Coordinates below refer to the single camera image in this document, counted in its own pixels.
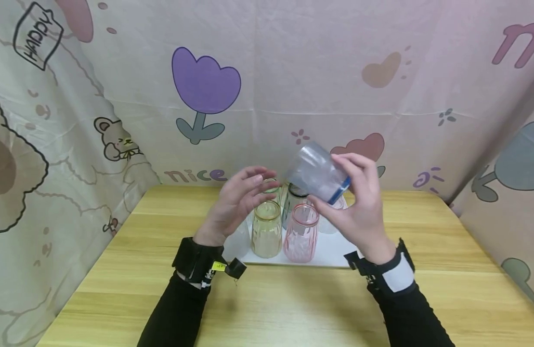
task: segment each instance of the finger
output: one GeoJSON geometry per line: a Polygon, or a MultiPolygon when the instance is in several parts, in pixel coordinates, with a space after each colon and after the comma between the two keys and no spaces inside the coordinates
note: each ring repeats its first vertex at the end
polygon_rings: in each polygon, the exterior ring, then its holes
{"type": "Polygon", "coordinates": [[[282,184],[278,181],[268,181],[261,183],[259,186],[255,187],[252,191],[250,191],[248,194],[252,197],[256,196],[257,194],[263,193],[264,191],[267,191],[269,189],[273,189],[276,187],[280,187],[282,184]]]}
{"type": "Polygon", "coordinates": [[[262,175],[263,179],[275,178],[276,171],[267,169],[267,171],[263,172],[262,175]]]}
{"type": "Polygon", "coordinates": [[[311,194],[308,196],[308,199],[309,201],[313,202],[313,207],[321,216],[325,217],[330,223],[338,227],[339,213],[342,211],[332,208],[329,204],[322,201],[318,197],[312,196],[311,194]]]}
{"type": "Polygon", "coordinates": [[[274,198],[276,198],[276,194],[273,194],[273,193],[258,194],[256,196],[254,196],[251,199],[253,209],[255,209],[257,206],[263,204],[263,202],[266,202],[266,201],[269,201],[269,200],[273,200],[274,198]]]}
{"type": "Polygon", "coordinates": [[[247,168],[243,168],[237,173],[235,173],[234,176],[230,180],[237,180],[242,181],[245,179],[248,179],[250,177],[253,177],[255,175],[263,175],[263,173],[267,172],[268,169],[264,166],[249,166],[247,168]]]}
{"type": "Polygon", "coordinates": [[[357,153],[340,154],[339,157],[346,158],[353,164],[362,168],[363,172],[365,173],[365,177],[369,182],[369,186],[377,190],[380,189],[377,164],[374,161],[370,160],[368,157],[360,156],[357,153]]]}
{"type": "Polygon", "coordinates": [[[358,168],[351,161],[347,160],[347,158],[341,156],[333,156],[333,160],[336,164],[342,166],[344,171],[351,177],[353,185],[352,193],[356,198],[358,197],[358,194],[370,191],[369,184],[361,168],[358,168]]]}
{"type": "Polygon", "coordinates": [[[227,200],[231,204],[238,204],[250,191],[256,189],[263,182],[263,176],[258,174],[240,182],[234,182],[227,190],[227,200]]]}

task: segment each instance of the pink glass cup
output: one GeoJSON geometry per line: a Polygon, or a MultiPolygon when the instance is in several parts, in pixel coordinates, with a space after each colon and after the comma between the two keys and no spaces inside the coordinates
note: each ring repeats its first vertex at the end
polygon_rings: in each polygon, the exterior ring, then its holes
{"type": "Polygon", "coordinates": [[[293,263],[309,263],[317,246],[319,213],[307,204],[296,205],[288,221],[284,239],[284,254],[293,263]]]}

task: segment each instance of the yellow label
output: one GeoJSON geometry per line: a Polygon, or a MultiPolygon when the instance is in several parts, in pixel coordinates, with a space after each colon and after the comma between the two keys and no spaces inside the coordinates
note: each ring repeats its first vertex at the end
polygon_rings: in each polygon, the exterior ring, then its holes
{"type": "Polygon", "coordinates": [[[224,265],[223,263],[215,262],[213,263],[213,267],[211,268],[211,270],[224,271],[225,267],[226,265],[224,265]]]}

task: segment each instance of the purple tulip print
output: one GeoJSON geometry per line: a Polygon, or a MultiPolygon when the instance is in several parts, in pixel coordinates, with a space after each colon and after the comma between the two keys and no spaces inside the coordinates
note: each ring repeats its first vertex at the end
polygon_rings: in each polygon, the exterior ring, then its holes
{"type": "Polygon", "coordinates": [[[197,112],[193,127],[182,118],[176,120],[180,132],[193,145],[219,136],[224,125],[205,126],[205,117],[223,112],[238,98],[242,86],[238,70],[230,66],[221,68],[208,55],[196,60],[187,48],[179,47],[172,55],[172,78],[182,101],[197,112]]]}

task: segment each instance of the fabric backdrop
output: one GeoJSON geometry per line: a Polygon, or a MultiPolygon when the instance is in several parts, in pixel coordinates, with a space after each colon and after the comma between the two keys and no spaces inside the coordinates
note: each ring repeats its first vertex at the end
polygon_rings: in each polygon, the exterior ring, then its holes
{"type": "Polygon", "coordinates": [[[158,183],[60,8],[29,6],[0,0],[0,347],[37,343],[158,183]]]}
{"type": "Polygon", "coordinates": [[[0,346],[35,343],[155,173],[284,178],[311,140],[453,201],[534,302],[534,0],[0,0],[0,114],[0,346]]]}

